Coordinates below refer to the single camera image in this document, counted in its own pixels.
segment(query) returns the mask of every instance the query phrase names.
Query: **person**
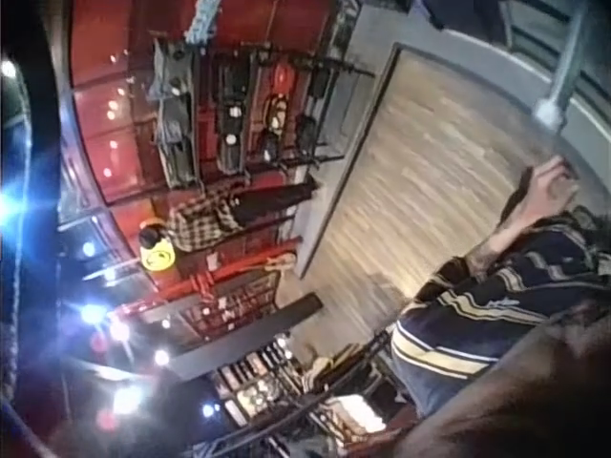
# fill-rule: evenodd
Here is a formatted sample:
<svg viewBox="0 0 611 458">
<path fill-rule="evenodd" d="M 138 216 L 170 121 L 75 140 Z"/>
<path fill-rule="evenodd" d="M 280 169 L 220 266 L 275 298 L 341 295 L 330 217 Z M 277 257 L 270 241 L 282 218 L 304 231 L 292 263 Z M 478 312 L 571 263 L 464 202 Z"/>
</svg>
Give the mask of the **person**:
<svg viewBox="0 0 611 458">
<path fill-rule="evenodd" d="M 255 190 L 234 186 L 212 191 L 171 208 L 166 221 L 144 221 L 138 239 L 147 250 L 165 238 L 183 252 L 204 250 L 239 234 L 257 219 L 311 199 L 317 188 L 318 184 L 308 176 L 299 184 Z"/>
<path fill-rule="evenodd" d="M 533 328 L 489 371 L 377 456 L 608 455 L 609 362 L 611 302 L 582 302 Z"/>
<path fill-rule="evenodd" d="M 420 418 L 484 374 L 533 327 L 610 291 L 604 219 L 567 208 L 578 179 L 559 156 L 522 175 L 484 241 L 446 262 L 400 315 L 391 338 Z"/>
</svg>

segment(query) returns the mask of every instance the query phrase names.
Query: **yellow stripe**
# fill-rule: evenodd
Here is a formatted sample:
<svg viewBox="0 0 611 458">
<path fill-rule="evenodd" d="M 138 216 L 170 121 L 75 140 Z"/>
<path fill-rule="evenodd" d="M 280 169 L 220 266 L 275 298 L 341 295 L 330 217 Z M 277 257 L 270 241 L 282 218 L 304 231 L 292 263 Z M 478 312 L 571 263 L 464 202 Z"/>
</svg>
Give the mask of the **yellow stripe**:
<svg viewBox="0 0 611 458">
<path fill-rule="evenodd" d="M 490 322 L 504 320 L 506 322 L 520 324 L 539 324 L 547 320 L 547 317 L 544 315 L 529 312 L 527 310 L 520 310 L 514 306 L 502 308 L 477 306 L 473 296 L 469 293 L 456 296 L 453 291 L 446 291 L 439 296 L 439 301 L 443 305 L 452 307 L 460 316 L 471 320 Z"/>
<path fill-rule="evenodd" d="M 398 326 L 392 333 L 392 344 L 399 350 L 396 352 L 397 356 L 408 363 L 458 379 L 466 379 L 468 375 L 473 375 L 488 366 L 485 363 L 477 363 L 447 355 L 435 349 L 423 349 L 409 341 L 398 329 Z"/>
</svg>

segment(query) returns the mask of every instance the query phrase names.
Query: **hardwood floor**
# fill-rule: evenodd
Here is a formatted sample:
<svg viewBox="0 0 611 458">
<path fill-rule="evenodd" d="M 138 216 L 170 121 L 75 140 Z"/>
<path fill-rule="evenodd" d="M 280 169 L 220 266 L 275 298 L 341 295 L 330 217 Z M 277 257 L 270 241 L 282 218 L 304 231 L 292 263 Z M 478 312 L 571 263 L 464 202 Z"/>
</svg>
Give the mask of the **hardwood floor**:
<svg viewBox="0 0 611 458">
<path fill-rule="evenodd" d="M 281 282 L 280 305 L 308 291 L 325 304 L 294 330 L 296 354 L 394 321 L 435 267 L 492 230 L 524 166 L 551 148 L 499 94 L 403 51 L 309 270 Z"/>
</svg>

